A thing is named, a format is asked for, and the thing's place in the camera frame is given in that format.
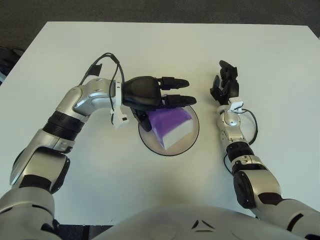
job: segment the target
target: clear plastic plate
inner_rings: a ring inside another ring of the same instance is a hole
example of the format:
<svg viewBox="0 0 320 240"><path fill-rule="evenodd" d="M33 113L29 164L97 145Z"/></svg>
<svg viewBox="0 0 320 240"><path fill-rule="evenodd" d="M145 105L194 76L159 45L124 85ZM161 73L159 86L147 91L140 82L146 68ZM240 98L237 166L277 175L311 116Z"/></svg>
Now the clear plastic plate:
<svg viewBox="0 0 320 240"><path fill-rule="evenodd" d="M140 124L138 125L140 138L148 149L150 149L151 151L159 155L176 156L189 150L195 144L199 135L199 128L200 128L198 116L191 106L185 106L183 109L186 110L192 117L192 121L193 121L192 132L190 132L188 135L181 138L179 141L177 141L174 145L169 147L167 150L165 150L162 147L162 145L160 144L157 137L152 131L146 132L140 126Z"/></svg>

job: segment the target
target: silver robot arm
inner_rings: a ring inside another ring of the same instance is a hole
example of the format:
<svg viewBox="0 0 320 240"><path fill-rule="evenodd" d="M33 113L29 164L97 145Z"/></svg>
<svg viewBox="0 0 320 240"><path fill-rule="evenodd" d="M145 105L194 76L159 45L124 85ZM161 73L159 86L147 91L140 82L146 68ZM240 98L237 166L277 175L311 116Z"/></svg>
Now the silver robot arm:
<svg viewBox="0 0 320 240"><path fill-rule="evenodd" d="M117 109L117 82L96 78L73 87L17 157L10 176L12 189L0 199L0 239L60 239L52 194L64 182L70 165L65 154L72 150L82 126L96 109L110 108L109 84Z"/></svg>
<svg viewBox="0 0 320 240"><path fill-rule="evenodd" d="M320 213L294 199L284 199L280 185L259 157L254 155L241 132L243 101L238 97L237 68L221 61L221 86L217 76L210 92L221 106L217 109L220 138L231 162L233 184L239 204L267 221L307 239L320 238Z"/></svg>
<svg viewBox="0 0 320 240"><path fill-rule="evenodd" d="M96 63L105 56L112 58L117 64L122 81L99 77L81 85L92 69L101 68ZM46 125L37 131L16 158L10 175L12 189L0 199L0 239L60 239L59 223L54 219L52 194L63 185L68 172L70 160L66 154L72 150L78 133L95 110L111 107L111 122L118 128L129 121L127 115L121 112L122 104L131 107L132 111L136 108L140 111L154 111L158 108L196 103L196 99L189 96L172 95L175 96L175 102L162 98L160 89L169 90L188 85L188 81L173 77L138 77L124 82L121 66L113 54L105 53L98 58L90 66L80 85L67 92Z"/></svg>

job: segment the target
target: black cable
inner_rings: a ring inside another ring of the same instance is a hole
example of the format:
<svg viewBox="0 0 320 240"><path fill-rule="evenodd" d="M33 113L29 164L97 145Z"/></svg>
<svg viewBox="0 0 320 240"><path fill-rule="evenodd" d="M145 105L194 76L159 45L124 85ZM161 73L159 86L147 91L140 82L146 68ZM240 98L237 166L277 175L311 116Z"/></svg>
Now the black cable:
<svg viewBox="0 0 320 240"><path fill-rule="evenodd" d="M254 115L254 113L248 109L245 109L243 108L243 112L238 112L238 114L244 114L246 112L249 112L254 120L254 125L255 125L255 132L254 132L254 135L253 135L253 138L251 139L249 143L249 145L253 144L258 136L258 123L257 123L257 119L256 119L256 116Z"/></svg>
<svg viewBox="0 0 320 240"><path fill-rule="evenodd" d="M124 71L122 70L122 67L121 67L121 65L120 65L119 60L118 60L118 59L116 58L116 56L113 55L111 52L106 52L106 53L102 54L100 57L98 57L98 58L90 65L90 67L88 68L88 70L85 72L85 74L84 74L81 82L79 83L79 86L82 85L82 84L85 82L86 78L89 76L89 72L90 72L92 66L97 65L97 63L98 63L101 59L103 59L103 58L111 58L111 59L114 61L114 63L115 63L115 64L117 65L117 67L119 67L119 69L120 69L122 84L125 83Z"/></svg>
<svg viewBox="0 0 320 240"><path fill-rule="evenodd" d="M238 114L244 114L246 112L249 112L254 120L254 125L255 125L255 132L253 135L253 138L251 139L251 141L248 142L249 145L253 144L258 136L258 123L257 123L257 119L256 116L254 115L254 113L248 109L243 108L243 112L238 112ZM223 158L223 164L225 166L225 168L227 169L227 171L232 175L232 172L229 170L229 168L227 167L226 164L226 157L227 157L227 153L225 154L224 158Z"/></svg>
<svg viewBox="0 0 320 240"><path fill-rule="evenodd" d="M114 72L113 77L112 77L112 79L111 79L111 82L110 82L110 84L109 84L109 99L110 99L111 108L112 108L113 111L114 111L115 109L114 109L114 103L112 102L112 98L111 98L110 91L111 91L111 85L112 85L112 83L114 82L115 76L116 76L116 74L117 74L117 72L118 72L118 68L119 68L119 65L116 65L115 72Z"/></svg>
<svg viewBox="0 0 320 240"><path fill-rule="evenodd" d="M224 166L225 168L228 170L228 172L232 175L232 172L229 170L229 168L227 167L227 164L226 164L226 157L228 156L228 153L226 153L224 155L224 158L223 158L223 163L224 163Z"/></svg>

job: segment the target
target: gray carpet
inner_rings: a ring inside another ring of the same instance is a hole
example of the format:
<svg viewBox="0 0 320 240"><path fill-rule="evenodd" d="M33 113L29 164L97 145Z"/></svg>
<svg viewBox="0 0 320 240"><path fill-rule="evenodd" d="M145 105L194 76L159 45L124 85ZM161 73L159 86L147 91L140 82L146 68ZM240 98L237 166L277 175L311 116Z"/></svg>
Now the gray carpet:
<svg viewBox="0 0 320 240"><path fill-rule="evenodd" d="M27 48L47 21L307 25L320 0L0 0L0 46Z"/></svg>

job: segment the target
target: table surface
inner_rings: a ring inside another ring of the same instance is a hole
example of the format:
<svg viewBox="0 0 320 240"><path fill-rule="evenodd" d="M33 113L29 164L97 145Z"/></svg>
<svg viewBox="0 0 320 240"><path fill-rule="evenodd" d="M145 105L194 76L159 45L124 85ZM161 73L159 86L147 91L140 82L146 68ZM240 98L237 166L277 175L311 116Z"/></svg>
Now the table surface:
<svg viewBox="0 0 320 240"><path fill-rule="evenodd" d="M320 41L307 26L48 22L0 87L0 194L14 159L44 126L65 93L102 53L114 53L125 79L173 76L194 96L200 133L187 152L165 157L145 147L130 110L115 130L96 111L68 154L71 166L54 194L62 224L113 225L164 204L212 205L251 215L237 203L210 96L219 61L238 68L240 97L257 118L254 153L293 198L320 210ZM115 66L103 60L100 76ZM253 122L243 119L250 139Z"/></svg>

